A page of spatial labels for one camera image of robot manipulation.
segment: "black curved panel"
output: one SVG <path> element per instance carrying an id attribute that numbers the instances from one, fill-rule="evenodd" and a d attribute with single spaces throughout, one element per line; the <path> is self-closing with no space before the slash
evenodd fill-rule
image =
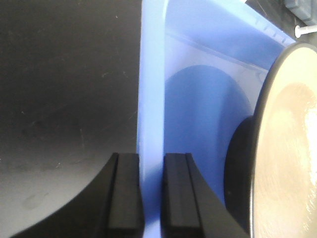
<path id="1" fill-rule="evenodd" d="M 73 200 L 13 238 L 140 238 L 143 229 L 139 157 L 115 153 Z"/>

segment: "blue translucent container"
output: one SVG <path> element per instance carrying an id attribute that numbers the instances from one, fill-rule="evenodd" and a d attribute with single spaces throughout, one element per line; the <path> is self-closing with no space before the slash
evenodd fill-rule
<path id="1" fill-rule="evenodd" d="M 239 0 L 143 0 L 137 147 L 145 238 L 160 237 L 164 153 L 192 153 L 224 202 L 231 136 L 293 42 Z"/>

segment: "black surface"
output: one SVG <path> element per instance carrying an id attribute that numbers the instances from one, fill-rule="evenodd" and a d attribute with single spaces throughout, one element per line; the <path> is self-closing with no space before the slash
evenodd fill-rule
<path id="1" fill-rule="evenodd" d="M 196 206 L 205 238 L 249 237 L 228 213 L 199 172 L 191 154 L 186 154 Z"/>
<path id="2" fill-rule="evenodd" d="M 118 154 L 60 210 L 14 238 L 104 238 Z"/>
<path id="3" fill-rule="evenodd" d="M 249 153 L 253 117 L 243 120 L 235 130 L 224 166 L 224 199 L 227 210 L 250 233 L 250 187 L 253 160 Z"/>
<path id="4" fill-rule="evenodd" d="M 141 238 L 144 214 L 139 187 L 139 156 L 120 154 L 107 226 L 108 238 Z"/>
<path id="5" fill-rule="evenodd" d="M 167 154 L 164 158 L 162 194 L 162 237 L 201 238 L 185 154 Z"/>
<path id="6" fill-rule="evenodd" d="M 299 25 L 302 27 L 306 26 L 306 24 L 285 6 L 284 0 L 247 0 L 246 4 L 294 40 L 299 42 L 309 42 L 310 44 L 317 46 L 316 33 L 302 35 L 299 39 L 296 39 L 294 33 L 295 26 Z"/>
<path id="7" fill-rule="evenodd" d="M 141 0 L 1 1 L 0 237 L 135 151 L 140 17 Z"/>

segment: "circular disc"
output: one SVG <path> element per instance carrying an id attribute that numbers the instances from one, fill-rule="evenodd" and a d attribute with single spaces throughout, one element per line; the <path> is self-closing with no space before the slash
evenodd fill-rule
<path id="1" fill-rule="evenodd" d="M 317 50 L 284 51 L 261 91 L 252 140 L 254 238 L 317 237 Z"/>

